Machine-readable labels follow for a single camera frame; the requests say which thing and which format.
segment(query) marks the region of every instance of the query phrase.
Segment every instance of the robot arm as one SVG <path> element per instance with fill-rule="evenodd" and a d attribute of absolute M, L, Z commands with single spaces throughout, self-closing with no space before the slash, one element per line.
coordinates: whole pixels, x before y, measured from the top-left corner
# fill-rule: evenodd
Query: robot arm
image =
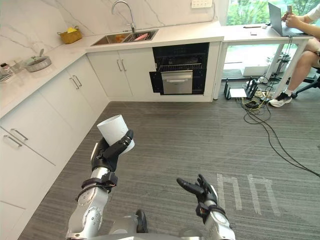
<path fill-rule="evenodd" d="M 215 188 L 201 174 L 198 175 L 198 182 L 195 184 L 181 178 L 177 178 L 176 181 L 183 189 L 196 196 L 198 200 L 196 215 L 202 218 L 212 240 L 236 240 L 226 212 L 218 206 L 218 195 Z"/>
<path fill-rule="evenodd" d="M 102 224 L 103 210 L 108 195 L 117 185 L 117 168 L 119 155 L 127 149 L 133 139 L 129 130 L 123 138 L 109 146 L 104 138 L 97 142 L 91 155 L 92 174 L 82 183 L 77 207 L 69 219 L 66 239 L 88 239 L 96 237 Z"/>

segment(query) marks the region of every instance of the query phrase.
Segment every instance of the stainless steel sink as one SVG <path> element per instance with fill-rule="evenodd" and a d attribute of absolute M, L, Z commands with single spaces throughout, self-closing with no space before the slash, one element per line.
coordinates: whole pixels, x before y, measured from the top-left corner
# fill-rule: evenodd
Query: stainless steel sink
<path fill-rule="evenodd" d="M 144 41 L 150 41 L 152 40 L 156 33 L 158 32 L 158 30 L 152 30 L 152 31 L 139 31 L 139 32 L 135 32 L 135 33 L 131 33 L 129 36 L 127 36 L 124 39 L 124 43 L 131 43 L 131 42 L 144 42 Z M 136 40 L 138 37 L 147 34 L 147 37 L 145 37 L 144 39 L 141 40 Z"/>
<path fill-rule="evenodd" d="M 131 33 L 118 33 L 118 34 L 107 35 L 101 38 L 96 43 L 92 44 L 91 46 L 106 45 L 106 44 L 120 44 L 130 34 Z"/>
<path fill-rule="evenodd" d="M 99 41 L 92 44 L 91 46 L 150 41 L 155 37 L 157 31 L 158 29 L 152 30 L 152 31 L 139 31 L 135 33 L 118 33 L 118 34 L 106 35 L 103 38 L 101 38 Z M 142 36 L 143 34 L 147 34 L 147 36 L 144 39 L 135 40 L 138 37 Z"/>

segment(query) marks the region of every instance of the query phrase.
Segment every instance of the person's hand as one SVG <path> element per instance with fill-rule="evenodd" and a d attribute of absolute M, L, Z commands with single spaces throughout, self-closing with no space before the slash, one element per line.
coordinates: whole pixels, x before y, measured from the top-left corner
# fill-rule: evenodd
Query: person's hand
<path fill-rule="evenodd" d="M 301 21 L 296 15 L 287 15 L 286 20 L 285 20 L 285 25 L 289 28 L 298 28 L 300 25 Z"/>
<path fill-rule="evenodd" d="M 289 13 L 286 12 L 286 13 L 283 15 L 283 17 L 281 18 L 281 20 L 285 22 L 285 21 L 287 20 L 288 14 L 289 14 Z"/>

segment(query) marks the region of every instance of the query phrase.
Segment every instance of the white desk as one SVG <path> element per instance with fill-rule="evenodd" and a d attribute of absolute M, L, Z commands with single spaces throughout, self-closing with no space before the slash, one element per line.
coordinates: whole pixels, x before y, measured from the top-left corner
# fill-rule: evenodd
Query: white desk
<path fill-rule="evenodd" d="M 273 61 L 265 75 L 267 79 L 270 78 L 272 70 L 274 69 L 275 64 L 279 58 L 279 55 L 284 48 L 285 44 L 289 43 L 289 37 L 282 37 L 271 27 L 266 29 L 260 28 L 244 28 L 245 25 L 234 25 L 234 26 L 222 26 L 221 29 L 224 32 L 224 40 L 220 43 L 219 55 L 218 55 L 218 64 L 217 71 L 215 74 L 215 80 L 213 85 L 213 99 L 218 99 L 218 94 L 221 85 L 221 79 L 224 72 L 224 65 L 226 60 L 226 54 L 229 46 L 234 45 L 258 45 L 258 44 L 279 44 Z M 312 36 L 299 36 L 292 39 L 293 44 L 297 44 L 298 48 L 295 51 L 293 58 L 291 59 L 282 80 L 279 82 L 278 87 L 275 90 L 274 96 L 280 94 L 283 90 L 286 81 L 291 76 L 294 67 L 297 64 L 297 61 L 300 55 L 303 53 L 306 44 L 309 39 L 312 39 Z"/>

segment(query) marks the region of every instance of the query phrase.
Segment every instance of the kitchen cabinet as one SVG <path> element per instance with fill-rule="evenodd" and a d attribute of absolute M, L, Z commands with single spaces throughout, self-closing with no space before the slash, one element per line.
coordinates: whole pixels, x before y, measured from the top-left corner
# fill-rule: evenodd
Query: kitchen cabinet
<path fill-rule="evenodd" d="M 57 166 L 71 157 L 72 128 L 38 92 L 34 92 L 0 120 L 16 139 Z"/>
<path fill-rule="evenodd" d="M 132 96 L 125 75 L 125 59 L 121 59 L 118 51 L 90 52 L 87 56 L 108 97 Z"/>
<path fill-rule="evenodd" d="M 64 70 L 39 89 L 42 96 L 73 129 L 78 144 L 96 121 L 94 112 L 79 91 L 80 86 Z"/>
<path fill-rule="evenodd" d="M 87 56 L 81 57 L 67 68 L 73 77 L 86 101 L 91 106 L 97 119 L 109 103 L 109 99 L 99 82 Z"/>
<path fill-rule="evenodd" d="M 149 72 L 155 72 L 155 59 L 152 48 L 118 51 L 125 67 L 125 75 L 133 96 L 153 93 Z"/>
<path fill-rule="evenodd" d="M 5 240 L 25 209 L 0 201 L 0 239 Z"/>
<path fill-rule="evenodd" d="M 40 203 L 43 185 L 55 166 L 0 128 L 0 201 L 26 209 L 30 201 Z"/>

